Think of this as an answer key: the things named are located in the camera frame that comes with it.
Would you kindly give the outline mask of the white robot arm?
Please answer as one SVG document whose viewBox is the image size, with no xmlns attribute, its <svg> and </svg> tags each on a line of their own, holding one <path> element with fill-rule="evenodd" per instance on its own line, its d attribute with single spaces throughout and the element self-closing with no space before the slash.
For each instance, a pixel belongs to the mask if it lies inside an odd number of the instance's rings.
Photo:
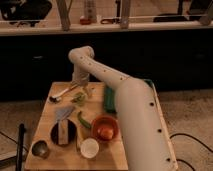
<svg viewBox="0 0 213 171">
<path fill-rule="evenodd" d="M 178 164 L 155 88 L 94 60 L 90 46 L 72 49 L 72 80 L 87 85 L 89 75 L 115 92 L 115 109 L 129 171 L 177 171 Z"/>
</svg>

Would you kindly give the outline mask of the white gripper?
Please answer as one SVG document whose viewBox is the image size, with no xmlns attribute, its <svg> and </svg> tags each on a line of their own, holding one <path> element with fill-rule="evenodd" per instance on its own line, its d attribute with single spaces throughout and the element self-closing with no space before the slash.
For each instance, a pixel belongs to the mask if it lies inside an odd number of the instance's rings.
<svg viewBox="0 0 213 171">
<path fill-rule="evenodd" d="M 72 82 L 78 86 L 85 86 L 83 88 L 85 93 L 87 94 L 88 98 L 92 98 L 93 90 L 87 86 L 89 82 L 89 76 L 90 74 L 88 72 L 84 71 L 80 67 L 75 66 L 72 74 Z"/>
</svg>

